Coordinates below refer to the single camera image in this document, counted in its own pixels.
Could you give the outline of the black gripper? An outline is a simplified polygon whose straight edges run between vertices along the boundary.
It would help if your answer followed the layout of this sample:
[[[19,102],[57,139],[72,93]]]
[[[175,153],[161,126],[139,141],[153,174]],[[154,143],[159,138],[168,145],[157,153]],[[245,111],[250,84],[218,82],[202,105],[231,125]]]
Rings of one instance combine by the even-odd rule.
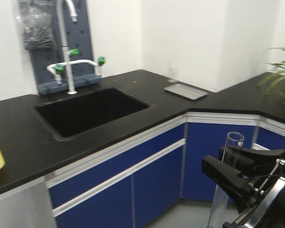
[[[239,216],[224,228],[285,228],[285,150],[220,147],[202,172],[233,200]]]

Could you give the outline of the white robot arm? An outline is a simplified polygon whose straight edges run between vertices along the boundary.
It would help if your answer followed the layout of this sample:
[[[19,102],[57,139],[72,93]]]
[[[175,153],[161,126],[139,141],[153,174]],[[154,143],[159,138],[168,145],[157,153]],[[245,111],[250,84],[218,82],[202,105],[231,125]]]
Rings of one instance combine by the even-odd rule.
[[[285,150],[221,147],[202,159],[215,193],[209,228],[285,228]]]

